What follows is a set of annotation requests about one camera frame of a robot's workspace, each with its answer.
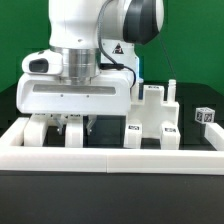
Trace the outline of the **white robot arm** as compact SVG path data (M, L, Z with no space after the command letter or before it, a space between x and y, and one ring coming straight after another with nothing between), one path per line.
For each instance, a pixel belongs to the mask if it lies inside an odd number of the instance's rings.
M49 0L50 48L28 55L17 86L23 113L125 115L133 69L111 58L103 41L146 44L164 19L163 0Z

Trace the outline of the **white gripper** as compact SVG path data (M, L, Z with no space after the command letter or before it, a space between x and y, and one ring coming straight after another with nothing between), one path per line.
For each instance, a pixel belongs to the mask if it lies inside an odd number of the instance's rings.
M88 115L90 135L96 115L125 115L131 107L133 72L123 65L99 68L96 49L50 49L33 53L22 62L16 105L23 113L55 114L59 134L64 115Z

